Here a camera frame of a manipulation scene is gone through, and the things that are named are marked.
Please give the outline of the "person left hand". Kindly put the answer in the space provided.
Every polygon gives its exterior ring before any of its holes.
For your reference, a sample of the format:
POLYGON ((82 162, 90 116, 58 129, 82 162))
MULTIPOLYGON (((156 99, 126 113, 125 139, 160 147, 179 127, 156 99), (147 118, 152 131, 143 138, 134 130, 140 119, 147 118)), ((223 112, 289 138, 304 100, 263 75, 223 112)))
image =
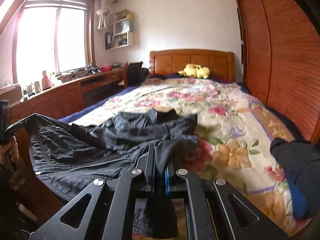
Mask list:
POLYGON ((12 163, 19 160, 19 151, 16 137, 11 138, 11 142, 0 146, 1 167, 6 171, 12 171, 12 163))

